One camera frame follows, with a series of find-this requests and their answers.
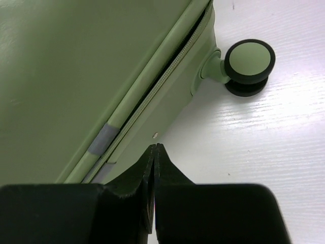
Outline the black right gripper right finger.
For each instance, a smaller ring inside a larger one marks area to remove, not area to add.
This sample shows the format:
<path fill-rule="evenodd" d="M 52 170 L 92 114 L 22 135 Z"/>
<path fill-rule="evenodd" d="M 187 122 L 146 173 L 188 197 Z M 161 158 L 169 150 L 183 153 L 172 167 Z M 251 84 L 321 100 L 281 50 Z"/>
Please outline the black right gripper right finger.
<path fill-rule="evenodd" d="M 290 243 L 280 208 L 259 184 L 195 184 L 154 153 L 155 228 L 159 243 Z"/>

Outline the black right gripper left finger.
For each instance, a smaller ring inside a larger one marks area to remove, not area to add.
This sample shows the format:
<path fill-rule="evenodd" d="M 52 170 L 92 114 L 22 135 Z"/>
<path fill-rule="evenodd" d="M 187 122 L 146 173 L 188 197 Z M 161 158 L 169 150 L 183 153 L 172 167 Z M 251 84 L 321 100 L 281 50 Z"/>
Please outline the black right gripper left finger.
<path fill-rule="evenodd" d="M 1 187 L 1 243 L 147 243 L 154 145 L 113 181 Z"/>

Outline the green hard-shell suitcase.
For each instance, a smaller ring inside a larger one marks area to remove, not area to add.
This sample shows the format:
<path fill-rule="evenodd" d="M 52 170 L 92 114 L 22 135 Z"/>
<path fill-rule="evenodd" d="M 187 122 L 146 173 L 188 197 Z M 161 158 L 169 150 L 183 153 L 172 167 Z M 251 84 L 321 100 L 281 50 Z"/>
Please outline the green hard-shell suitcase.
<path fill-rule="evenodd" d="M 210 78 L 250 97 L 275 52 L 217 47 L 213 1 L 1 1 L 1 185 L 107 183 Z"/>

